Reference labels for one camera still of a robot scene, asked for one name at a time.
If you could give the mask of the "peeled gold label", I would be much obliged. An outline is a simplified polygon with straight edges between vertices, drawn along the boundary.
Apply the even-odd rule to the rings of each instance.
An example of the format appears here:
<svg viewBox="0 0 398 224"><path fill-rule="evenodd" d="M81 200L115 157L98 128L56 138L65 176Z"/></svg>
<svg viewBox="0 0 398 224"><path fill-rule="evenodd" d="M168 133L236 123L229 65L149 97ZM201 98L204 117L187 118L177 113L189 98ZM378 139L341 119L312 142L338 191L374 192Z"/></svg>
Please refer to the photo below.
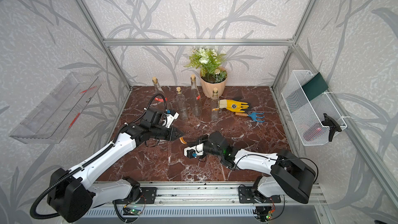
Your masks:
<svg viewBox="0 0 398 224"><path fill-rule="evenodd" d="M187 144L187 142L183 139L183 137L179 138L179 140L180 140L180 142L181 142L182 144Z"/></svg>

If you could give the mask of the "short glass bottle gold label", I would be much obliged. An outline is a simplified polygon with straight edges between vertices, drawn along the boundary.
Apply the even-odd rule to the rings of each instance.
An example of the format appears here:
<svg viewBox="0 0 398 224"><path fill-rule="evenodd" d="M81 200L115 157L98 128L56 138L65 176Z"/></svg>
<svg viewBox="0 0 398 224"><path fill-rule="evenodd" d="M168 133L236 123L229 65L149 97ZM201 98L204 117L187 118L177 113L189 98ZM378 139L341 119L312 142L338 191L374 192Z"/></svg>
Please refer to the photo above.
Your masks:
<svg viewBox="0 0 398 224"><path fill-rule="evenodd" d="M186 98L182 94L182 90L180 87L176 88L176 92L177 92L176 100L177 100L177 105L178 105L179 116L182 120L187 120L188 119L188 109L186 106Z"/></svg>

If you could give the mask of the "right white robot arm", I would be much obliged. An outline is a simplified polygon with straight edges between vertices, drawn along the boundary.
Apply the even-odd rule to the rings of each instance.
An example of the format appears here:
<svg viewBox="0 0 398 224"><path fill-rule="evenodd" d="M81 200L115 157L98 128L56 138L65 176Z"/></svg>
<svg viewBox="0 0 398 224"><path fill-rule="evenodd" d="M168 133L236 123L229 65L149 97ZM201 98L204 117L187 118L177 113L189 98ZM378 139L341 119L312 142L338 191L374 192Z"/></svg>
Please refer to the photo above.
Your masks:
<svg viewBox="0 0 398 224"><path fill-rule="evenodd" d="M264 203L273 196L287 195L298 203L307 204L317 173L302 158L286 149L278 153L258 153L231 146L218 131L203 135L195 145L184 149L189 159L218 156L230 170L252 170L265 174L254 182L249 198Z"/></svg>

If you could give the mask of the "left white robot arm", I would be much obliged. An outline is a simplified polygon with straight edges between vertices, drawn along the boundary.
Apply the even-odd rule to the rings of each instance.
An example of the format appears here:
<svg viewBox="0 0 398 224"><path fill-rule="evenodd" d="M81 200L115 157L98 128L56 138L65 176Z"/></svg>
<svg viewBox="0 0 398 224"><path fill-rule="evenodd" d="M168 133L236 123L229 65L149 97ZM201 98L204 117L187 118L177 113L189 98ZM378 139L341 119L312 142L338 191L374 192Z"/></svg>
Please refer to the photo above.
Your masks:
<svg viewBox="0 0 398 224"><path fill-rule="evenodd" d="M90 209L105 203L126 199L137 202L142 196L140 184L130 177L94 186L95 181L114 163L148 140L174 141L183 136L172 126L179 114L174 110L159 112L147 108L140 123L128 123L121 127L113 141L90 158L71 167L58 169L47 188L32 204L30 216L34 219L50 219L62 216L73 223Z"/></svg>

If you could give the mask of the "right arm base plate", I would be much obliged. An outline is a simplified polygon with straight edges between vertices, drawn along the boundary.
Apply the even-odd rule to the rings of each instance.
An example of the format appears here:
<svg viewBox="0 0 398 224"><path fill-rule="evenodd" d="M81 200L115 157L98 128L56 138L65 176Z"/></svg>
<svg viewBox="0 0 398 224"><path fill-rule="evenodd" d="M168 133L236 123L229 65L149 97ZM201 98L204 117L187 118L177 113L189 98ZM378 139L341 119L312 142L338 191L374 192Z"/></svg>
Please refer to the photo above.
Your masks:
<svg viewBox="0 0 398 224"><path fill-rule="evenodd" d="M253 192L252 187L239 185L238 188L238 196L240 203L281 203L282 200L280 196L275 195L267 198L260 193Z"/></svg>

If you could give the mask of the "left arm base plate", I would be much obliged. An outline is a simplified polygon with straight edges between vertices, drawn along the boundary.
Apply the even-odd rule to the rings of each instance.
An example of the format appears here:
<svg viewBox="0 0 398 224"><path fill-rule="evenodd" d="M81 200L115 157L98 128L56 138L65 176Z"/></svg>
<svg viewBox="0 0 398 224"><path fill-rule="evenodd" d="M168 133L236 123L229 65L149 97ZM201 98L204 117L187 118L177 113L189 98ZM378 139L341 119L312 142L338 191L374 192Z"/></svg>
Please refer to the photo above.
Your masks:
<svg viewBox="0 0 398 224"><path fill-rule="evenodd" d="M142 187L141 193L140 199L136 202L137 204L154 204L157 195L156 187Z"/></svg>

